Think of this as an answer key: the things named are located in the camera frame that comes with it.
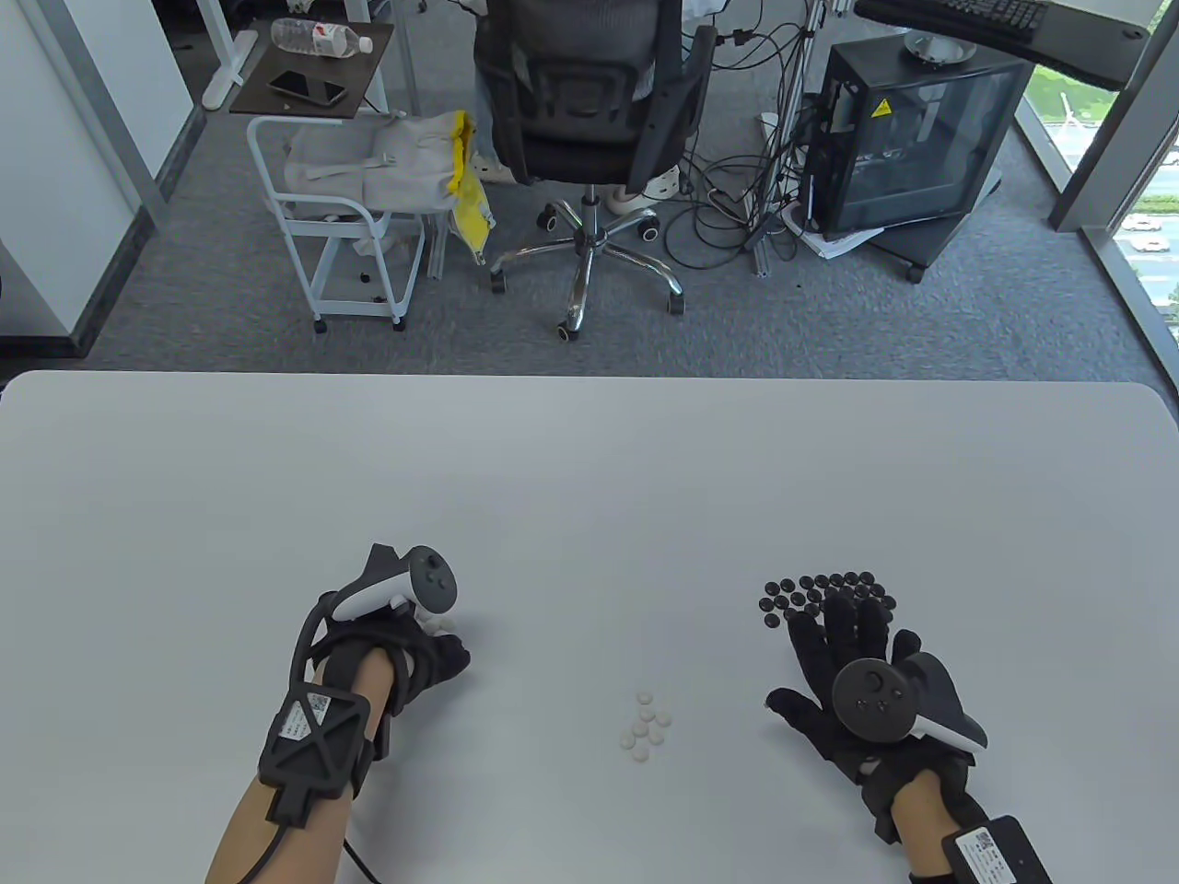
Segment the person's left hand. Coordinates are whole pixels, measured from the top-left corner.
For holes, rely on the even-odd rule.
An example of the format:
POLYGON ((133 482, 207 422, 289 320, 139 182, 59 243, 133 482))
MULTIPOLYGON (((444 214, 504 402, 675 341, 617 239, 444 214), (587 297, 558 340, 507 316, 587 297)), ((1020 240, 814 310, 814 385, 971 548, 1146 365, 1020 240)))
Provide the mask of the person's left hand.
POLYGON ((378 611, 351 622, 327 622, 325 636, 311 645, 312 666, 321 667, 321 682, 334 690, 351 690, 358 671, 380 657, 391 671, 391 686, 370 700, 383 718, 395 718, 404 707, 439 682, 450 681, 469 666, 462 640, 452 633, 424 631, 410 613, 378 611))

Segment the person's right hand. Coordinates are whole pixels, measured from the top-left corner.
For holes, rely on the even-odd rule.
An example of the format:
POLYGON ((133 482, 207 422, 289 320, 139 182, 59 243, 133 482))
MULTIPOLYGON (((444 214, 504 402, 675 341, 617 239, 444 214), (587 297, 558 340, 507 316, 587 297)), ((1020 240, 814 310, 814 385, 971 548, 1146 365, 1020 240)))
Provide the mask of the person's right hand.
POLYGON ((821 758, 834 763, 859 789, 882 842, 898 842, 890 812, 902 787, 923 772, 938 776, 940 798, 957 827, 984 822, 984 809, 967 791, 975 763, 971 754, 930 737, 908 737, 893 745, 870 743, 855 735, 836 715, 834 685, 847 665, 862 659, 884 660, 887 654, 893 665, 898 665, 921 649, 918 635, 900 631, 891 636, 885 609, 876 600, 855 605, 834 598, 823 616, 823 624, 806 614, 788 620, 788 636, 811 694, 779 687, 766 695, 766 708, 780 715, 821 758))

